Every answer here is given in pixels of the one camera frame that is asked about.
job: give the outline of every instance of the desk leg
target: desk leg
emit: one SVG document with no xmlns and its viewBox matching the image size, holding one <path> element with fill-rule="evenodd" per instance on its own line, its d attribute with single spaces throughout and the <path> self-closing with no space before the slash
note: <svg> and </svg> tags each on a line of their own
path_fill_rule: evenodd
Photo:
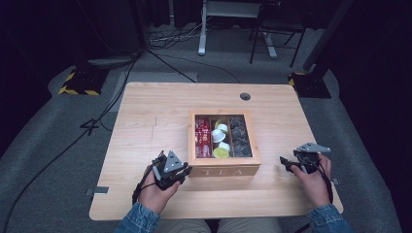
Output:
<svg viewBox="0 0 412 233">
<path fill-rule="evenodd" d="M 272 34 L 265 33 L 265 32 L 263 32 L 262 34 L 263 34 L 264 43 L 266 43 L 267 50 L 269 51 L 270 58 L 278 57 L 278 54 L 276 53 L 275 48 L 273 47 L 272 39 L 270 39 L 270 36 Z"/>
<path fill-rule="evenodd" d="M 203 0 L 202 9 L 202 30 L 200 32 L 199 41 L 199 55 L 204 55 L 206 53 L 206 16 L 207 16 L 207 0 Z"/>
</svg>

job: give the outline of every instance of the table grommet hole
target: table grommet hole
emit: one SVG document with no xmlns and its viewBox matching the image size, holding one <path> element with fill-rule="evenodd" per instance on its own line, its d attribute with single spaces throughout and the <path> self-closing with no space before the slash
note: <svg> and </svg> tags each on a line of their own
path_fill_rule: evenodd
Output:
<svg viewBox="0 0 412 233">
<path fill-rule="evenodd" d="M 251 99 L 251 95 L 249 93 L 243 92 L 240 94 L 240 98 L 244 101 L 248 101 Z"/>
</svg>

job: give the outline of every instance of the sleeve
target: sleeve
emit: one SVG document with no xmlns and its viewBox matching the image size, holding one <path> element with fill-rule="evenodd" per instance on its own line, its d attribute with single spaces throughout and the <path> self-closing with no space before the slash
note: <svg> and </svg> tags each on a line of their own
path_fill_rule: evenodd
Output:
<svg viewBox="0 0 412 233">
<path fill-rule="evenodd" d="M 151 233 L 158 225 L 160 215 L 136 202 L 117 226 L 116 233 Z"/>
<path fill-rule="evenodd" d="M 314 232 L 353 232 L 336 207 L 329 204 L 312 210 L 308 217 Z"/>
</svg>

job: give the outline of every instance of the white desk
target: white desk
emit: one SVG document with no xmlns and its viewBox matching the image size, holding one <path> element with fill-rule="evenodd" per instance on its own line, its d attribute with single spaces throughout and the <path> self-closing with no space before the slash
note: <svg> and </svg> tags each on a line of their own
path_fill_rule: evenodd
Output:
<svg viewBox="0 0 412 233">
<path fill-rule="evenodd" d="M 199 55 L 206 53 L 206 23 L 207 16 L 214 17 L 258 17 L 260 3 L 240 3 L 240 2 L 219 2 L 203 0 L 202 9 L 202 30 L 199 41 Z M 263 35 L 267 44 L 267 49 L 271 58 L 276 58 L 275 48 L 273 47 L 270 34 Z"/>
</svg>

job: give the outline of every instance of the person's left hand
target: person's left hand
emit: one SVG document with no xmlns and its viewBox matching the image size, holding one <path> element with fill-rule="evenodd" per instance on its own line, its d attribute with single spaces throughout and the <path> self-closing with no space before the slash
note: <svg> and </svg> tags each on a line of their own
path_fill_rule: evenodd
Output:
<svg viewBox="0 0 412 233">
<path fill-rule="evenodd" d="M 155 183 L 154 171 L 151 171 L 142 187 Z M 166 207 L 167 201 L 178 191 L 180 182 L 175 182 L 166 190 L 161 190 L 156 184 L 145 187 L 138 198 L 140 204 L 149 210 L 160 214 Z"/>
</svg>

